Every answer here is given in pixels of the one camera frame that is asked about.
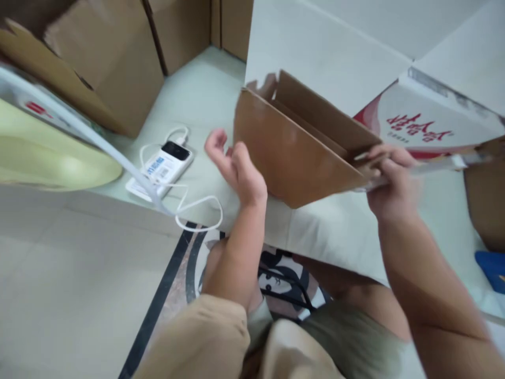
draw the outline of leg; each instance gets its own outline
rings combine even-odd
[[[394,378],[400,353],[410,341],[407,319],[392,291],[371,278],[308,258],[305,266],[333,302],[302,327],[330,354],[347,379]]]
[[[209,256],[207,257],[207,265],[205,267],[205,275],[202,283],[203,292],[205,292],[209,278],[214,274],[214,271],[216,270],[216,266],[221,259],[227,242],[227,238],[220,240],[210,250]],[[251,300],[246,311],[247,329],[249,330],[249,335],[251,337],[249,351],[252,351],[262,345],[262,343],[265,341],[270,326],[273,322],[270,311],[268,310],[267,302],[261,293],[261,289],[259,288],[259,284],[256,287],[254,293],[251,295]]]
[[[391,289],[355,272],[310,258],[295,256],[334,299],[359,309],[405,342],[410,342],[407,318]]]

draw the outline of hand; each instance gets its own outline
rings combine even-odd
[[[205,142],[205,151],[217,166],[223,178],[235,190],[242,206],[264,204],[267,201],[267,185],[260,172],[251,162],[247,147],[237,142],[229,147],[226,154],[224,146],[228,139],[224,129],[210,132]]]
[[[389,153],[390,158],[381,162],[379,168],[389,184],[368,193],[368,205],[377,220],[404,220],[417,214],[419,183],[412,179],[408,168],[418,162],[402,147],[392,145],[374,146],[368,153],[373,159],[380,154]]]

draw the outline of tile grout line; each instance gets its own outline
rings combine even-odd
[[[181,233],[177,233],[177,234],[173,234],[171,232],[166,232],[166,233],[161,233],[159,231],[153,231],[152,229],[147,229],[145,227],[141,227],[141,226],[137,226],[137,225],[131,225],[131,224],[126,224],[124,222],[121,222],[121,221],[118,221],[118,220],[111,220],[110,218],[105,218],[103,216],[98,216],[96,214],[93,214],[91,212],[86,212],[86,211],[78,211],[76,209],[73,209],[73,208],[70,208],[68,207],[67,205],[65,205],[63,207],[64,209],[66,209],[67,211],[70,211],[70,212],[74,212],[74,213],[81,213],[81,214],[84,214],[84,215],[87,215],[87,216],[91,216],[91,217],[96,217],[96,218],[100,218],[101,220],[105,220],[105,221],[109,221],[109,222],[112,222],[112,223],[117,223],[118,225],[122,225],[122,226],[129,226],[129,227],[133,227],[133,228],[136,228],[136,229],[140,229],[140,230],[143,230],[145,232],[150,232],[150,233],[153,233],[153,234],[158,234],[158,235],[162,235],[162,236],[165,236],[165,237],[175,237],[175,238],[179,238],[181,236],[181,233],[182,233],[182,229],[180,229],[180,232]]]

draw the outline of floor tile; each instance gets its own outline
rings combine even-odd
[[[69,197],[15,186],[0,186],[0,235],[37,242]]]
[[[116,200],[92,192],[76,192],[66,207],[70,210],[138,227],[154,233],[179,237],[182,229],[173,217],[169,217],[149,207]]]
[[[117,377],[177,240],[62,210],[1,290],[2,366]]]

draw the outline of barcode label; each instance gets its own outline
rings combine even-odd
[[[158,176],[159,176],[159,178],[160,178],[160,179],[164,179],[164,178],[165,178],[165,176],[167,176],[169,172],[170,172],[170,170],[169,170],[169,169],[167,169],[167,168],[162,168],[162,169],[161,169],[161,172],[159,173],[159,175],[158,175]]]

